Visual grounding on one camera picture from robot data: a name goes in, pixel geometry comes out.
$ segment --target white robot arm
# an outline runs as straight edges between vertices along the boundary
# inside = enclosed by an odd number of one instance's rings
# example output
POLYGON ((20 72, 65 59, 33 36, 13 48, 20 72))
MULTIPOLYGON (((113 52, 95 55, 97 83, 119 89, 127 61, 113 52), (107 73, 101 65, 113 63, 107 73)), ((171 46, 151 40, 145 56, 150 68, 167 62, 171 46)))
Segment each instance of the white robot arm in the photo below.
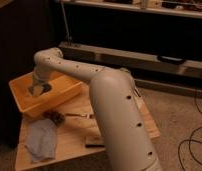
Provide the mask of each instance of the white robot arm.
POLYGON ((35 54, 33 86, 53 70, 89 85, 90 100, 114 171, 162 171, 134 99, 135 84, 125 71, 63 59, 58 48, 35 54))

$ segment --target wooden table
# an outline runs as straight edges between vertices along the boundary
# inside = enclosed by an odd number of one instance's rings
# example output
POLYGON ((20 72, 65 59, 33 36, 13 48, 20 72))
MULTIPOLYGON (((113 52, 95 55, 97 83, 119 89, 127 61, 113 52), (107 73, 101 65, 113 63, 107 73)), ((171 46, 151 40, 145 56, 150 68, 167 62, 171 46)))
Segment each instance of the wooden table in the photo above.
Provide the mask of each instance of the wooden table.
MULTIPOLYGON (((136 98, 136 101, 142 112, 142 116, 144 118, 145 125, 150 137, 158 137, 160 133, 143 99, 141 97, 138 97, 136 98)), ((93 113, 88 95, 88 86, 83 85, 83 91, 80 95, 58 106, 56 110, 62 113, 93 113)), ((19 145, 17 148, 17 157, 15 163, 16 171, 45 166, 105 150, 105 148, 103 147, 85 147, 86 136, 100 135, 95 119, 86 119, 82 117, 66 117, 66 121, 58 127, 58 144, 56 149, 56 158, 46 162, 32 164, 30 155, 25 148, 27 124, 28 121, 26 119, 23 119, 19 145)))

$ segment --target orange tray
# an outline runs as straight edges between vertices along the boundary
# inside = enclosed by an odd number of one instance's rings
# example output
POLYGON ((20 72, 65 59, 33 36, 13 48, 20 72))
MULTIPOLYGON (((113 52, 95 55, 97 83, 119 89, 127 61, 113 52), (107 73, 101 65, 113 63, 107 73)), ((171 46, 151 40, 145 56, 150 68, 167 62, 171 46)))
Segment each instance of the orange tray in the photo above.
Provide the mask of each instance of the orange tray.
POLYGON ((9 86, 19 111, 28 117, 36 118, 82 91, 81 81, 59 72, 51 74, 49 84, 52 86, 49 92, 33 97, 28 91, 32 85, 32 73, 11 80, 9 86))

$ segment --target wire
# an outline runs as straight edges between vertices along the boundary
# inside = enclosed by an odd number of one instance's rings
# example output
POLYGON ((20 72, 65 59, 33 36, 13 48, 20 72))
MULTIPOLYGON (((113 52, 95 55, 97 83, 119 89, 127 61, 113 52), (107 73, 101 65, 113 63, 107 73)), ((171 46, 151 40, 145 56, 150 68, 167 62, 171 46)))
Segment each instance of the wire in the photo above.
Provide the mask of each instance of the wire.
POLYGON ((181 141, 180 144, 179 144, 179 146, 178 146, 178 159, 179 159, 179 162, 180 162, 180 165, 181 165, 183 171, 186 171, 186 169, 185 169, 184 164, 183 164, 183 162, 182 162, 182 160, 181 160, 181 155, 180 155, 181 153, 180 153, 180 152, 181 152, 181 146, 182 146, 184 143, 186 143, 186 142, 189 143, 189 146, 188 146, 188 147, 189 147, 189 152, 190 152, 191 157, 194 159, 194 161, 196 161, 198 164, 200 164, 200 165, 202 166, 202 162, 201 162, 197 157, 195 157, 195 155, 194 155, 194 153, 193 153, 193 151, 192 151, 192 149, 191 149, 191 143, 192 143, 192 142, 198 143, 198 144, 201 144, 201 145, 202 145, 202 141, 192 139, 193 136, 194 136, 194 134, 195 134, 197 131, 201 130, 201 129, 202 129, 202 127, 199 127, 199 128, 197 128, 197 129, 195 129, 195 130, 191 133, 190 138, 181 141))
MULTIPOLYGON (((198 103, 197 103, 197 94, 198 94, 198 90, 195 89, 195 93, 194 93, 195 106, 196 106, 198 112, 202 115, 202 110, 200 109, 200 107, 199 107, 199 105, 198 105, 198 103)), ((202 129, 202 127, 199 127, 199 128, 197 128, 197 129, 195 129, 195 130, 191 133, 190 138, 181 141, 180 144, 179 144, 179 146, 178 146, 178 159, 179 159, 179 162, 180 162, 180 165, 181 165, 183 171, 186 171, 186 169, 185 169, 184 164, 183 164, 183 162, 182 162, 182 160, 181 160, 180 152, 181 152, 181 146, 182 146, 184 143, 186 143, 186 142, 189 143, 188 148, 189 148, 189 153, 190 153, 191 157, 193 158, 194 161, 196 161, 199 165, 202 166, 202 162, 201 162, 197 157, 195 157, 195 155, 194 155, 194 153, 193 153, 193 151, 192 151, 192 149, 191 149, 191 144, 192 144, 192 142, 193 142, 193 143, 198 143, 198 144, 201 144, 201 145, 202 145, 202 141, 198 141, 198 140, 193 139, 194 134, 195 134, 197 131, 201 130, 201 129, 202 129)))
POLYGON ((199 107, 199 105, 198 105, 198 103, 197 103, 197 95, 198 95, 198 90, 195 89, 195 93, 194 93, 194 103, 195 103, 195 105, 196 105, 196 107, 197 107, 197 110, 198 110, 199 113, 202 115, 202 110, 200 109, 200 107, 199 107))

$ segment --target gray cloth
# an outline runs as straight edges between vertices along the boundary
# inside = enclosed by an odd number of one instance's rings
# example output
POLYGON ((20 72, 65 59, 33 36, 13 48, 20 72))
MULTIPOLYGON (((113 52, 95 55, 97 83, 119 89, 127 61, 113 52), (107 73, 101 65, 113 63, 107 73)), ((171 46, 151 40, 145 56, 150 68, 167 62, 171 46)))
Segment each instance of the gray cloth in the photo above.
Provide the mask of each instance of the gray cloth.
POLYGON ((31 162, 55 158, 57 127, 50 119, 38 120, 27 126, 26 148, 31 162))

